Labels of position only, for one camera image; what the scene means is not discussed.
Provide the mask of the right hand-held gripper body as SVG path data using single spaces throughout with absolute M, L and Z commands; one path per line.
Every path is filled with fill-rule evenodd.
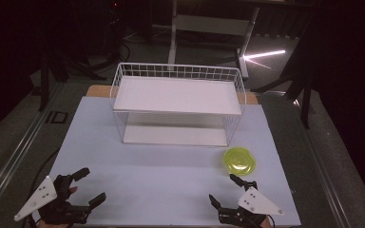
M 244 194 L 238 200 L 238 207 L 222 207 L 218 211 L 219 222 L 240 228 L 262 228 L 260 225 L 272 215 L 283 216 L 284 211 L 266 198 L 255 181 L 244 181 Z

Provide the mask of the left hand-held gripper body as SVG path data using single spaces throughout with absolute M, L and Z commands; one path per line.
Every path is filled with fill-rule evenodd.
M 40 218 L 48 224 L 85 224 L 90 207 L 67 201 L 71 195 L 70 184 L 78 180 L 74 175 L 59 175 L 56 180 L 46 176 L 13 219 L 20 221 L 38 211 Z

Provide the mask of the yellow-green bowl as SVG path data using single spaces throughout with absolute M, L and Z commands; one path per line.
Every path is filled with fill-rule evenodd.
M 235 146 L 227 149 L 222 158 L 224 167 L 230 174 L 245 176 L 254 171 L 256 160 L 245 147 Z

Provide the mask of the white wire shelf rack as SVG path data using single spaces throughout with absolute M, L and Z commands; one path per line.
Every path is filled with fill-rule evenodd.
M 109 92 L 123 143 L 226 146 L 246 105 L 234 67 L 121 63 Z

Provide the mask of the black floor socket box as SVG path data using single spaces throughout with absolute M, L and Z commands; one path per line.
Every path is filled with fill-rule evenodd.
M 64 124 L 67 121 L 68 113 L 62 111 L 50 111 L 46 117 L 46 124 Z

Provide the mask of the pale blue table mat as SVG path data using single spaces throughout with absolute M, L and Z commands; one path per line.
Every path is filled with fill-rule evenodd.
M 90 226 L 217 226 L 210 200 L 235 208 L 244 193 L 230 180 L 223 154 L 221 147 L 123 143 L 108 99 L 85 97 L 50 174 L 89 169 L 69 200 L 85 205 L 106 194 Z

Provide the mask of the black tripod stand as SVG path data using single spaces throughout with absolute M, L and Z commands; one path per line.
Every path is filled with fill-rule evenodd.
M 39 111 L 43 111 L 49 102 L 49 74 L 52 73 L 54 78 L 58 82 L 65 82 L 68 78 L 67 70 L 65 68 L 65 64 L 70 65 L 78 72 L 87 76 L 93 80 L 103 80 L 104 77 L 101 77 L 91 70 L 89 70 L 86 66 L 79 64 L 75 60 L 72 60 L 69 56 L 67 56 L 62 50 L 51 45 L 47 40 L 42 39 L 39 42 L 39 47 L 41 49 L 41 61 L 40 61 L 40 86 L 39 86 L 39 95 L 40 95 L 40 107 Z
M 303 126 L 309 129 L 309 108 L 312 92 L 312 82 L 317 70 L 317 55 L 314 53 L 315 36 L 318 35 L 318 23 L 315 18 L 310 19 L 302 32 L 298 44 L 287 61 L 279 78 L 267 85 L 253 88 L 252 92 L 264 93 L 274 87 L 291 82 L 284 96 L 294 101 L 302 95 L 300 119 Z

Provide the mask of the metal floor rail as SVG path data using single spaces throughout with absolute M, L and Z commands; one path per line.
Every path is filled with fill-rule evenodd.
M 350 228 L 349 220 L 343 210 L 342 203 L 338 198 L 337 191 L 333 186 L 332 181 L 328 175 L 328 172 L 322 162 L 320 155 L 318 154 L 315 144 L 312 142 L 309 131 L 305 129 L 305 137 L 308 145 L 311 148 L 311 157 L 314 168 L 317 172 L 318 180 L 321 188 L 330 206 L 331 214 L 333 215 L 337 228 Z
M 48 95 L 48 103 L 42 111 L 38 111 L 39 99 L 28 95 L 0 123 L 0 198 L 28 153 L 35 136 L 48 116 L 48 110 L 65 86 L 65 83 L 58 83 L 53 87 Z

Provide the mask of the white metal stand frame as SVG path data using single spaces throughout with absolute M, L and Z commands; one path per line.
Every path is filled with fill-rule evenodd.
M 178 30 L 241 36 L 243 38 L 243 43 L 241 48 L 236 50 L 236 54 L 241 76 L 244 80 L 248 80 L 249 74 L 245 60 L 245 52 L 253 33 L 258 14 L 259 7 L 253 7 L 250 18 L 247 20 L 178 14 L 178 0 L 172 0 L 171 42 L 167 62 L 170 65 L 175 64 Z

